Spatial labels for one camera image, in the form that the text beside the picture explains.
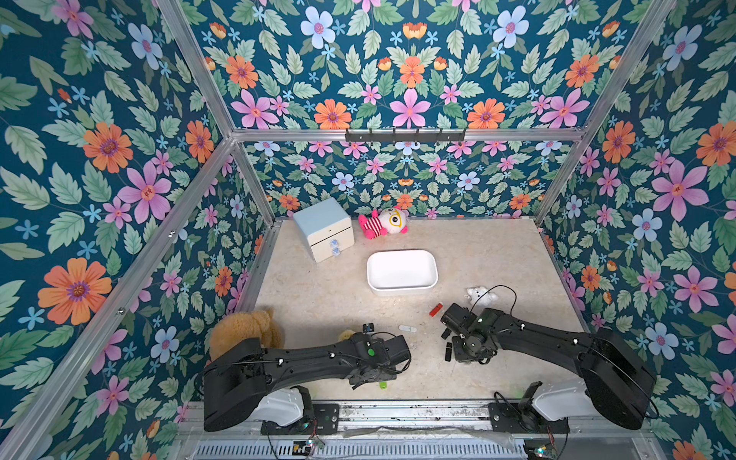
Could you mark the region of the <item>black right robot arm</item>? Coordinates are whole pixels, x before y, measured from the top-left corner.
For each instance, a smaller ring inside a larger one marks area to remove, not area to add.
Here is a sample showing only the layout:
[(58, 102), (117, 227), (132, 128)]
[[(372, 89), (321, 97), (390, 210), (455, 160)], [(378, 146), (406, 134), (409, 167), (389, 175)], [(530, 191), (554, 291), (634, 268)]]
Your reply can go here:
[(444, 338), (452, 338), (459, 362), (486, 364), (500, 350), (538, 358), (583, 379), (592, 406), (623, 429), (639, 430), (655, 409), (651, 402), (657, 376), (626, 341), (610, 330), (573, 333), (502, 312), (473, 314), (453, 304), (441, 317)]

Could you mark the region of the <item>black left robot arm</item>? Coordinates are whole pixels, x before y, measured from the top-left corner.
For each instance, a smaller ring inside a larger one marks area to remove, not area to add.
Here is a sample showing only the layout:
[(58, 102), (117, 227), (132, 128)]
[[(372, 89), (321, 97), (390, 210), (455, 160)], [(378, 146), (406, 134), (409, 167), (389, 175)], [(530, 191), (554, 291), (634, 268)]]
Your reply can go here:
[(258, 338), (241, 341), (203, 371), (203, 428), (235, 427), (269, 394), (303, 383), (346, 380), (357, 389), (391, 381), (406, 372), (411, 353), (406, 340), (354, 333), (334, 344), (304, 349), (264, 348)]

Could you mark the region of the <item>red rectangular usb drive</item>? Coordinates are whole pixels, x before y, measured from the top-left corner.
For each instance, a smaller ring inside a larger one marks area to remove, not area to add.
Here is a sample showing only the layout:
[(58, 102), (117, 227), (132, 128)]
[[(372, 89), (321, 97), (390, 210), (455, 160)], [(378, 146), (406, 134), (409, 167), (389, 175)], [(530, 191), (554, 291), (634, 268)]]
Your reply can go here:
[(441, 310), (443, 310), (443, 308), (444, 308), (444, 305), (443, 305), (442, 303), (438, 303), (438, 304), (437, 304), (437, 305), (436, 305), (436, 306), (435, 306), (435, 307), (434, 307), (434, 308), (433, 308), (433, 309), (432, 309), (432, 310), (431, 310), (431, 311), (429, 312), (429, 315), (430, 315), (431, 317), (435, 317), (435, 316), (437, 316), (437, 314), (439, 314), (439, 312), (441, 312)]

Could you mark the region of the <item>white storage box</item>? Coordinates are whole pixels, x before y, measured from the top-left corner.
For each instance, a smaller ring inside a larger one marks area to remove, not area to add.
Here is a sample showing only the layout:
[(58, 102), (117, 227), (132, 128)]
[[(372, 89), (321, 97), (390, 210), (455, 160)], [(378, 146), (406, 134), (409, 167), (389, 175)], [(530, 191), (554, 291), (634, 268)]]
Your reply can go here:
[(434, 256), (425, 249), (379, 251), (366, 264), (366, 279), (379, 296), (424, 294), (439, 282)]

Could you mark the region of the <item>yellow plush chick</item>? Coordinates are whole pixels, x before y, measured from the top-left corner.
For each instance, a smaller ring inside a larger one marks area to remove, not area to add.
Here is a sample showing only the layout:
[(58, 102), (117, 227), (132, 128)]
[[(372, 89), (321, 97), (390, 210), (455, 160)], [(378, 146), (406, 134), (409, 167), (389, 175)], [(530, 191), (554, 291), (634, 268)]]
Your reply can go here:
[(338, 340), (339, 340), (339, 341), (345, 341), (345, 340), (347, 340), (347, 339), (351, 338), (351, 337), (352, 337), (352, 336), (353, 336), (353, 335), (354, 335), (355, 333), (356, 333), (356, 332), (355, 332), (355, 331), (353, 331), (353, 330), (351, 330), (351, 329), (345, 330), (345, 331), (343, 331), (343, 332), (342, 332), (342, 333), (341, 333), (341, 334), (339, 335), (339, 337), (338, 337)]

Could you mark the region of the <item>small white plush toy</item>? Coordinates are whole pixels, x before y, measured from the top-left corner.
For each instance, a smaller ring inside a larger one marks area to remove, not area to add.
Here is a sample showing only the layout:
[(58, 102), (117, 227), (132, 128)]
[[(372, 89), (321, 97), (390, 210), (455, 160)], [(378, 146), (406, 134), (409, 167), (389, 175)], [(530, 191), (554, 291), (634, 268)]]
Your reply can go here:
[(491, 308), (498, 302), (498, 295), (487, 287), (467, 287), (466, 298), (472, 308)]

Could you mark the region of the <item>light blue mini drawer cabinet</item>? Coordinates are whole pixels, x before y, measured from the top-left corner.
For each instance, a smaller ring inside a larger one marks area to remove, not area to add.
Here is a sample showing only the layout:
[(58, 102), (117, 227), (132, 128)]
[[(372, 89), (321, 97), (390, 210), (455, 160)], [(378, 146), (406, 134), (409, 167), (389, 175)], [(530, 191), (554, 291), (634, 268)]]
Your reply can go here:
[(333, 197), (296, 212), (293, 219), (316, 263), (337, 257), (355, 244), (352, 220)]

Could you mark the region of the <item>pink striped plush toy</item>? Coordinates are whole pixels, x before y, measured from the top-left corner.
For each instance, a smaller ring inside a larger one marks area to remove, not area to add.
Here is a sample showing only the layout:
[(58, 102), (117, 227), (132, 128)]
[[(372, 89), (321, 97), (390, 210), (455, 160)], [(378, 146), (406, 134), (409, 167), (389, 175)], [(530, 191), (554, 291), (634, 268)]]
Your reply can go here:
[(358, 217), (358, 224), (368, 240), (395, 234), (406, 234), (408, 212), (399, 208), (373, 210), (370, 216)]

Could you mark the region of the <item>brown teddy bear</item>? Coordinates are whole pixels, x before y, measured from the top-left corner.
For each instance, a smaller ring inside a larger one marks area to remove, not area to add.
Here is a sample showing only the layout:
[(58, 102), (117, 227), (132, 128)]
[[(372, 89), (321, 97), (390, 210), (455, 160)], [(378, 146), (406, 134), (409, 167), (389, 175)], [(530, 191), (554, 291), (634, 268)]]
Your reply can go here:
[(264, 348), (284, 347), (283, 330), (273, 319), (272, 310), (234, 312), (222, 318), (212, 329), (210, 360), (216, 360), (249, 338), (260, 339)]

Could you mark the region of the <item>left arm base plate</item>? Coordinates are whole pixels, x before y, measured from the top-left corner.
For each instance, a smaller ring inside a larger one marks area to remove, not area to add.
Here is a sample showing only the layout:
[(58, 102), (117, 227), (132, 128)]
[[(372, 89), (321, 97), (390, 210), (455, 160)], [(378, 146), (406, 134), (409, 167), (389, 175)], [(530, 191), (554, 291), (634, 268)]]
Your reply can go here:
[(305, 409), (304, 415), (291, 425), (279, 427), (273, 422), (262, 422), (262, 435), (308, 436), (332, 435), (338, 432), (339, 404), (315, 404)]

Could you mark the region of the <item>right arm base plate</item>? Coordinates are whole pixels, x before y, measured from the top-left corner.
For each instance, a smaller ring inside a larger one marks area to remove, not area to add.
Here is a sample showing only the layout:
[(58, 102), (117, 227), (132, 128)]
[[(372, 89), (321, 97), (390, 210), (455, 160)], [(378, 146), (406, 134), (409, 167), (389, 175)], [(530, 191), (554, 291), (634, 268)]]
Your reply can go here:
[(566, 419), (547, 421), (531, 406), (519, 409), (519, 405), (515, 402), (490, 402), (488, 410), (494, 431), (541, 435), (569, 433)]

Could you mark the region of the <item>black hook rail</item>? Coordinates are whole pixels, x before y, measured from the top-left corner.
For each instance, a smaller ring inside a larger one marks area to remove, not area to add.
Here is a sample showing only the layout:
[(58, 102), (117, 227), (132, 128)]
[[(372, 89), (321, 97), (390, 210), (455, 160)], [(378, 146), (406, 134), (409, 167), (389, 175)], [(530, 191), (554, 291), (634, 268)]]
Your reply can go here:
[(344, 137), (346, 142), (366, 142), (366, 143), (419, 143), (419, 144), (435, 144), (442, 142), (459, 142), (466, 139), (466, 130), (422, 130), (414, 128), (414, 130), (346, 130)]

